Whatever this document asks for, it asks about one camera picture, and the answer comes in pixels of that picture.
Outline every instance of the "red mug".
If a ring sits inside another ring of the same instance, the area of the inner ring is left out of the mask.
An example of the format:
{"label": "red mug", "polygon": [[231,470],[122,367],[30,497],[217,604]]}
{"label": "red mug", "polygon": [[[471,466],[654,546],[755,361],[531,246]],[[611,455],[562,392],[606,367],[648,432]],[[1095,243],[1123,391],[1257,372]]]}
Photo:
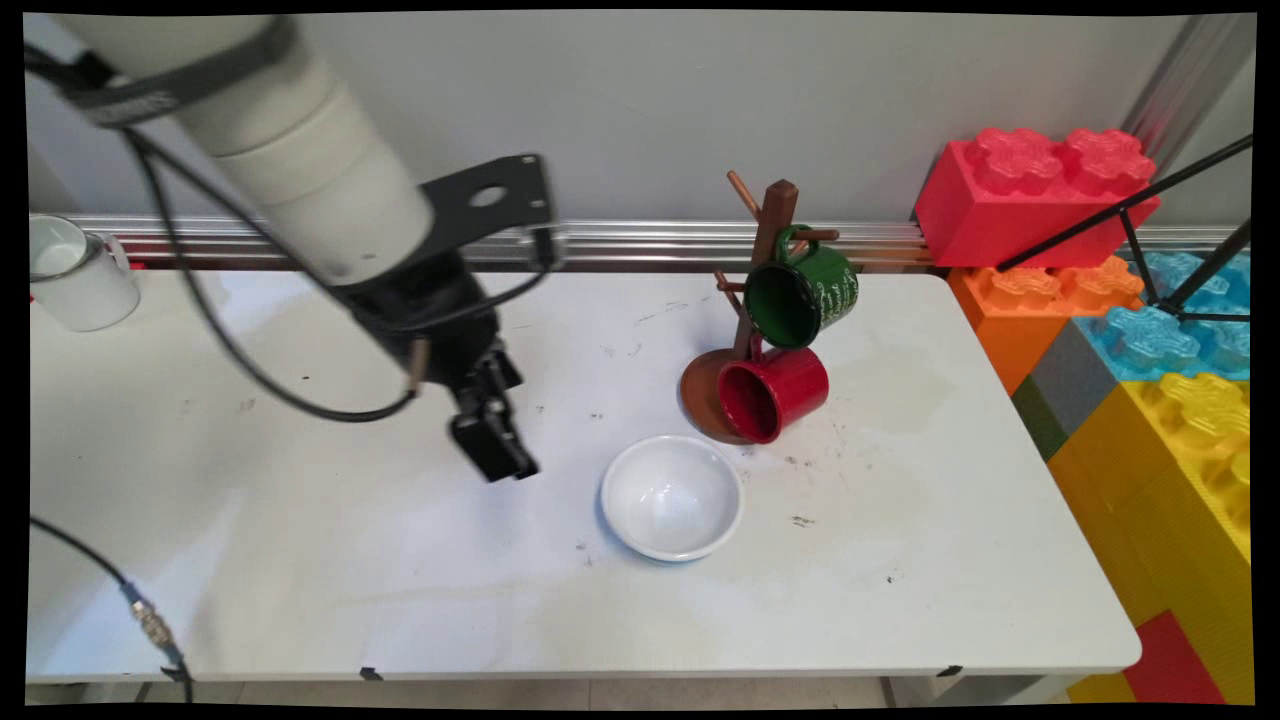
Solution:
{"label": "red mug", "polygon": [[827,369],[812,350],[762,354],[759,333],[751,333],[751,359],[724,365],[718,387],[730,424],[760,445],[778,439],[782,428],[820,407],[831,392]]}

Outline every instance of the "yellow lego block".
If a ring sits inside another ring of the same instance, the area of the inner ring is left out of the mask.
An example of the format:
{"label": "yellow lego block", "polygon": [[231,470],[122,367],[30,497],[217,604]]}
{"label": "yellow lego block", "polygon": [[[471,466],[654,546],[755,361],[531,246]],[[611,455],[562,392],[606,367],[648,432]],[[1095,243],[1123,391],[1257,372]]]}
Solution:
{"label": "yellow lego block", "polygon": [[[1254,702],[1248,389],[1211,374],[1120,383],[1051,461],[1085,478],[1059,486],[1130,618],[1152,594],[1172,610],[1230,703]],[[1138,601],[1125,588],[1142,573],[1117,559],[1103,509],[1149,580]]]}
{"label": "yellow lego block", "polygon": [[[1247,493],[1248,454],[1217,464]],[[1220,500],[1190,464],[1166,470],[1116,511],[1151,582],[1226,702],[1252,705],[1253,578],[1248,530],[1224,523]],[[1248,501],[1244,501],[1245,514]]]}
{"label": "yellow lego block", "polygon": [[1123,382],[1071,436],[1115,510],[1179,462],[1220,462],[1249,446],[1249,406],[1239,383],[1176,373]]}
{"label": "yellow lego block", "polygon": [[1120,605],[1129,615],[1129,621],[1137,628],[1169,610],[1169,603],[1156,591],[1142,560],[1120,528],[1120,521],[1103,502],[1098,489],[1093,487],[1075,452],[1074,438],[1068,438],[1057,454],[1048,460],[1048,469],[1057,482],[1066,505],[1071,509],[1071,514],[1075,515],[1075,523],[1080,527],[1093,555],[1098,559],[1098,565],[1107,575]]}
{"label": "yellow lego block", "polygon": [[1178,464],[1126,383],[1114,387],[1068,442],[1075,446],[1094,487],[1112,510],[1137,495],[1161,470]]}
{"label": "yellow lego block", "polygon": [[1124,673],[1089,675],[1066,691],[1071,702],[1135,702]]}

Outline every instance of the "gray lego block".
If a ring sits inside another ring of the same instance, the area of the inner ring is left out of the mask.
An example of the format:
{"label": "gray lego block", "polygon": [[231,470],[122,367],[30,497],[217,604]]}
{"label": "gray lego block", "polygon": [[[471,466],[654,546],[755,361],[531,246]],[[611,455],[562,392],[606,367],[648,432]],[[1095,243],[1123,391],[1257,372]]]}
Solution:
{"label": "gray lego block", "polygon": [[1066,323],[1032,370],[1036,387],[1068,437],[1116,387],[1116,378],[1078,323]]}

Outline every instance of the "metal rail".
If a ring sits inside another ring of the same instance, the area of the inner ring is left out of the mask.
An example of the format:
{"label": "metal rail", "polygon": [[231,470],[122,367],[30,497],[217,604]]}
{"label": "metal rail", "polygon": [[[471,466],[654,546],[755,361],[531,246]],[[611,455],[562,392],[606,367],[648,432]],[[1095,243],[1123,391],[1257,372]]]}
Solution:
{"label": "metal rail", "polygon": [[[109,232],[124,243],[129,256],[156,268],[173,263],[173,249],[160,219],[150,215],[67,215],[90,232]],[[833,223],[812,220],[814,227],[840,231],[831,247],[865,272],[924,272],[933,259],[915,223]],[[564,270],[570,272],[745,272],[750,265],[754,222],[701,220],[567,220]],[[1234,227],[1143,227],[1138,238],[1153,252],[1210,252]],[[289,269],[288,261],[252,231],[224,218],[179,218],[178,232],[197,268]],[[490,272],[524,268],[527,246],[516,232],[503,232],[468,245],[462,254],[476,269]],[[1117,251],[1130,258],[1129,249]]]}

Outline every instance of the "red lego block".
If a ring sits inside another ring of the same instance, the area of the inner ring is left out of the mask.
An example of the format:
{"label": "red lego block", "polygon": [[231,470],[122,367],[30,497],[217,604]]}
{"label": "red lego block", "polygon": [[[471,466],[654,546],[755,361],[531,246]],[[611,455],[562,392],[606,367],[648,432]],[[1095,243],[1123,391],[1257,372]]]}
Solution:
{"label": "red lego block", "polygon": [[1143,623],[1138,639],[1142,660],[1124,671],[1138,702],[1226,705],[1172,612]]}
{"label": "red lego block", "polygon": [[[1076,129],[1055,143],[1020,128],[982,131],[948,142],[915,204],[920,231],[940,268],[998,265],[1147,187],[1156,164],[1117,129]],[[1160,206],[1129,210],[1134,227]],[[1115,218],[1046,250],[1024,268],[1094,268],[1125,242]]]}

